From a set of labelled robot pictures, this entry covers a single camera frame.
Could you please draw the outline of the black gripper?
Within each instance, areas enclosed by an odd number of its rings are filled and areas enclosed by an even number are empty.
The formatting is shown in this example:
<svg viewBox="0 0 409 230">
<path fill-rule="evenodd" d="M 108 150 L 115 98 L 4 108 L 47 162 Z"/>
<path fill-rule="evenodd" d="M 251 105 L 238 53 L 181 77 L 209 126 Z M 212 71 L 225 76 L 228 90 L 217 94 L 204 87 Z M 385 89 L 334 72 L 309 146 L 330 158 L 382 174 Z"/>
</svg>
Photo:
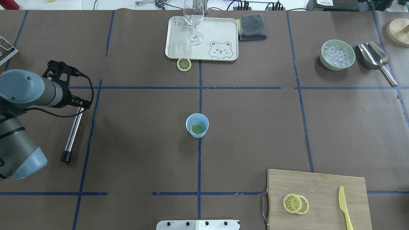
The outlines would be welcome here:
<svg viewBox="0 0 409 230">
<path fill-rule="evenodd" d="M 61 108 L 67 105 L 72 105 L 86 110 L 89 109 L 90 106 L 92 105 L 92 101 L 84 100 L 78 96 L 72 96 L 68 84 L 61 84 L 60 87 L 63 93 L 62 99 L 60 101 Z"/>
</svg>

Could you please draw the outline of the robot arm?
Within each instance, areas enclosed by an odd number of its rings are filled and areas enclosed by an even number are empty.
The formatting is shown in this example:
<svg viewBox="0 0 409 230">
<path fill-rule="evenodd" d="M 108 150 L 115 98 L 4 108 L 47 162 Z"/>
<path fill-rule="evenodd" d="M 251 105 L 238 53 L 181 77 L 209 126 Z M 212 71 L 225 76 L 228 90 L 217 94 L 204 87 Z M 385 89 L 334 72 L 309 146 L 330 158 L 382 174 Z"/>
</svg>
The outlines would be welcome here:
<svg viewBox="0 0 409 230">
<path fill-rule="evenodd" d="M 70 77 L 88 80 L 91 100 L 84 100 L 70 92 Z M 74 106 L 80 109 L 78 116 L 89 109 L 94 100 L 91 79 L 74 67 L 62 70 L 48 67 L 42 76 L 21 70 L 10 69 L 1 74 L 1 180 L 13 177 L 22 180 L 47 165 L 42 149 L 22 125 L 19 116 L 28 111 L 42 111 L 57 117 L 44 107 L 63 108 Z"/>
</svg>

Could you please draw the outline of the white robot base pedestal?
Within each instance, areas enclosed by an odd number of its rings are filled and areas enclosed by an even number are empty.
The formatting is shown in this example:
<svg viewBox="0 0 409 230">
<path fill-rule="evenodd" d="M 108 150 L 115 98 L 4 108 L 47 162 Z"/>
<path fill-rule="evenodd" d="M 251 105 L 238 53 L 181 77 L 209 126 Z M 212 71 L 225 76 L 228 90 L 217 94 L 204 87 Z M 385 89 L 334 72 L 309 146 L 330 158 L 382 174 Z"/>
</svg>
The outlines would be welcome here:
<svg viewBox="0 0 409 230">
<path fill-rule="evenodd" d="M 240 230 L 239 220 L 162 220 L 156 230 Z"/>
</svg>

